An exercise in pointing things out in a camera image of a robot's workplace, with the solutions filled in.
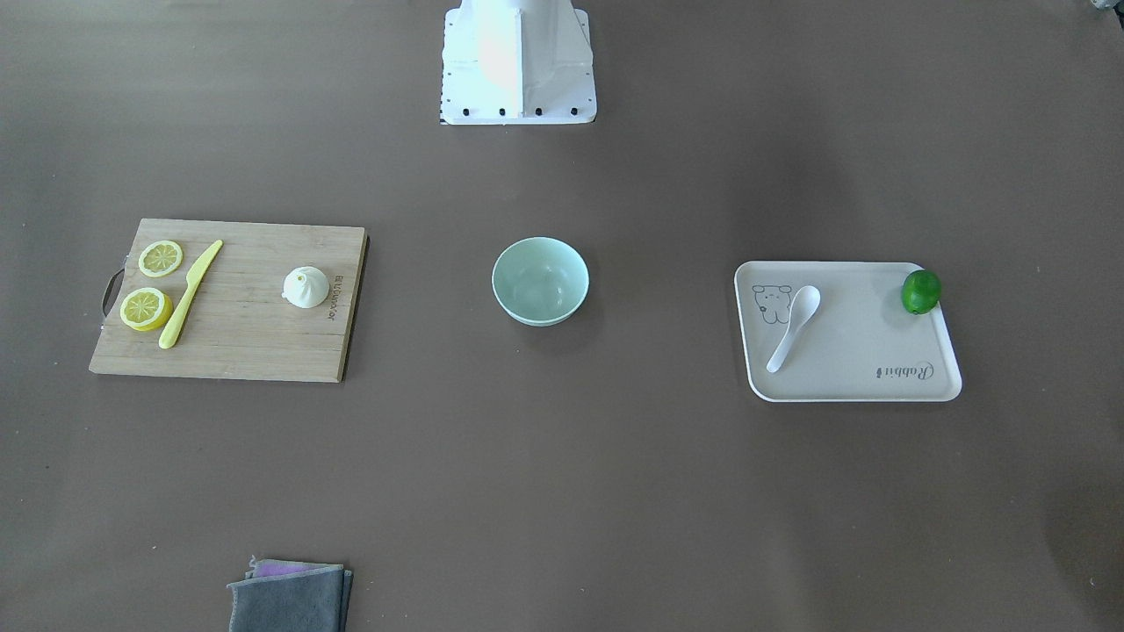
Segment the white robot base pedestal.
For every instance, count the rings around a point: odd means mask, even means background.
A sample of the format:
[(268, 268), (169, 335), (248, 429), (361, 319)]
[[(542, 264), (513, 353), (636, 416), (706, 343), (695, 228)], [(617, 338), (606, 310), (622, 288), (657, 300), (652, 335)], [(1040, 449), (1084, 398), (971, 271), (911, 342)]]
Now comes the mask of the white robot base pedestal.
[(570, 1), (462, 1), (444, 16), (442, 61), (443, 125), (597, 117), (589, 17)]

